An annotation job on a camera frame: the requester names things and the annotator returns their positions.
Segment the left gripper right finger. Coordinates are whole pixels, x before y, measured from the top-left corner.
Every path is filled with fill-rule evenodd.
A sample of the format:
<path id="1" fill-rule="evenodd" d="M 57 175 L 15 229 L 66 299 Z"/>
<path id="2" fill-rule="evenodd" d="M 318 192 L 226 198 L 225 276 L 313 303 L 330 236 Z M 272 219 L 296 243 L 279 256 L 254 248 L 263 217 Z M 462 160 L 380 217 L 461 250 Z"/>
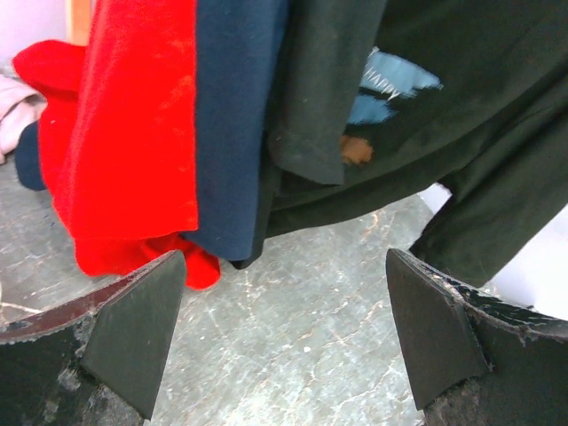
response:
<path id="1" fill-rule="evenodd" d="M 390 304 L 427 425 L 565 425 L 567 323 L 386 255 Z"/>

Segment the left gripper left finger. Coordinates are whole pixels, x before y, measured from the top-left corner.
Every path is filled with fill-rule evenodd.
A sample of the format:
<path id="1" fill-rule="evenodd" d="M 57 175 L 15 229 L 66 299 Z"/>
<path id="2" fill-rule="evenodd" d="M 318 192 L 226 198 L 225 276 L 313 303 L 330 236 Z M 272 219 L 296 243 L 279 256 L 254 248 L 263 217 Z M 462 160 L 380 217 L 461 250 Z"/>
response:
<path id="1" fill-rule="evenodd" d="M 3 425 L 151 419 L 186 278 L 178 251 L 1 328 Z"/>

